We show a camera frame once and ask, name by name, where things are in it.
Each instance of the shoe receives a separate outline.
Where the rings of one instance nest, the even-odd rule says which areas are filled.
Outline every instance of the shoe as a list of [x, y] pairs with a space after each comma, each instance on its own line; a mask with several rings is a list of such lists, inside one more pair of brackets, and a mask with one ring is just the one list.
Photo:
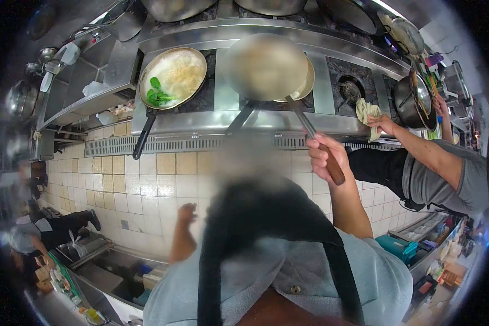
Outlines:
[[92, 217], [89, 220], [89, 222], [91, 222], [91, 224], [94, 225], [96, 231], [100, 231], [102, 229], [102, 226], [99, 223], [98, 217], [96, 216], [96, 212], [93, 209], [91, 209], [89, 212], [92, 213]]

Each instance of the white towel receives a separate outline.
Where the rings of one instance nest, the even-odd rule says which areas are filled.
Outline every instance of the white towel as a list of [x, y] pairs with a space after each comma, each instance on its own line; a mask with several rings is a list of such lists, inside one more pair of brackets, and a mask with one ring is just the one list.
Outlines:
[[[366, 126], [368, 125], [368, 114], [371, 114], [374, 117], [382, 115], [382, 112], [377, 105], [373, 105], [370, 102], [366, 103], [364, 98], [359, 98], [357, 100], [357, 109], [355, 111], [357, 112], [359, 120]], [[380, 135], [381, 133], [377, 133], [377, 127], [371, 127], [371, 135], [368, 142], [378, 139]]]

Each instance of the gray t-shirt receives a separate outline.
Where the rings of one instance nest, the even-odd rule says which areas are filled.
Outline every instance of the gray t-shirt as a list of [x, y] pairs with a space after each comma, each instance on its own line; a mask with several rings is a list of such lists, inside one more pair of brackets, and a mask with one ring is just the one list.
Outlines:
[[448, 141], [441, 139], [431, 141], [463, 159], [458, 191], [455, 191], [440, 175], [408, 154], [402, 174], [402, 189], [406, 198], [409, 198], [409, 174], [412, 166], [411, 199], [415, 203], [436, 203], [464, 214], [475, 214], [485, 210], [489, 206], [487, 160], [472, 150]]
[[[399, 325], [413, 292], [406, 265], [373, 239], [361, 240], [337, 231], [352, 267], [366, 325]], [[143, 310], [145, 325], [198, 324], [201, 247], [198, 245], [187, 260], [170, 266], [152, 290]], [[241, 320], [270, 285], [314, 315], [341, 317], [340, 299], [322, 244], [263, 238], [221, 265], [223, 325]], [[300, 292], [292, 294], [290, 289], [296, 285]]]
[[40, 231], [52, 231], [51, 225], [45, 218], [40, 218], [36, 223], [24, 223], [13, 226], [9, 244], [11, 247], [23, 254], [32, 253], [36, 248], [31, 244], [30, 235], [41, 237]]

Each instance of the leafy greens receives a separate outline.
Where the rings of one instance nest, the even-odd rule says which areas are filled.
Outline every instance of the leafy greens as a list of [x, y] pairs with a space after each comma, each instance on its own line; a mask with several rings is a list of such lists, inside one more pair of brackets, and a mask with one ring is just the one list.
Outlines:
[[161, 90], [161, 83], [156, 77], [150, 79], [150, 86], [154, 89], [150, 89], [147, 92], [147, 100], [156, 106], [161, 106], [168, 103], [170, 100], [175, 100], [174, 96], [169, 96]]

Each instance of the cook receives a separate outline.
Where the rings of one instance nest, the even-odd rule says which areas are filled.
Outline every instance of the cook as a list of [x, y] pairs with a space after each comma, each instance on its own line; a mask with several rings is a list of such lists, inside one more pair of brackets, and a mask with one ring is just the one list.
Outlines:
[[449, 125], [443, 126], [443, 139], [415, 136], [385, 114], [369, 117], [371, 127], [395, 136], [404, 148], [363, 148], [349, 153], [353, 175], [390, 188], [411, 209], [434, 204], [463, 214], [483, 212], [489, 206], [487, 160], [453, 144], [447, 105], [440, 95], [433, 99], [433, 106], [445, 121], [443, 125]]
[[[199, 245], [189, 232], [196, 206], [184, 205], [144, 324], [400, 323], [409, 270], [373, 239], [344, 147], [323, 134], [307, 143], [314, 172], [329, 184], [335, 225], [299, 186], [269, 171], [212, 200]], [[342, 168], [342, 185], [332, 182], [319, 143]]]
[[16, 267], [23, 270], [23, 256], [38, 257], [43, 255], [47, 265], [53, 269], [56, 263], [49, 256], [49, 251], [71, 241], [69, 231], [76, 238], [78, 230], [91, 224], [97, 231], [101, 230], [94, 210], [71, 213], [61, 218], [40, 218], [34, 223], [18, 224], [9, 232], [2, 233], [2, 241], [11, 246], [11, 256]]

